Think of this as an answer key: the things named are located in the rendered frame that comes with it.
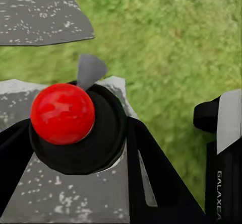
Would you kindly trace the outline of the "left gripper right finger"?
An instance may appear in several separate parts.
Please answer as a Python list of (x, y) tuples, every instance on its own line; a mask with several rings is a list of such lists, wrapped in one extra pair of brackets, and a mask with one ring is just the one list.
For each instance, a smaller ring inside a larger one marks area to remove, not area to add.
[[(130, 224), (211, 224), (146, 125), (127, 117)], [(140, 151), (158, 207), (146, 204)]]

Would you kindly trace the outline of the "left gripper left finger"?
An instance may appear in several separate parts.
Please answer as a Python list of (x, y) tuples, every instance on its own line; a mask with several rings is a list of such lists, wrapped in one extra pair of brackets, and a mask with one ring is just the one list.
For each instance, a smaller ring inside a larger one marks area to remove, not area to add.
[(25, 119), (0, 131), (0, 217), (34, 154), (29, 136), (30, 121)]

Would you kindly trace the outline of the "insectifuge atomizer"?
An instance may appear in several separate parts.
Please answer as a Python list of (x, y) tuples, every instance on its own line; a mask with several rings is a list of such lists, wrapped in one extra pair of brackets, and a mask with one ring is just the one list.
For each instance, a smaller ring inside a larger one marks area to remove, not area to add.
[(66, 176), (112, 168), (127, 140), (127, 115), (120, 100), (98, 85), (108, 65), (93, 54), (78, 59), (77, 81), (47, 87), (30, 111), (30, 144), (39, 160)]

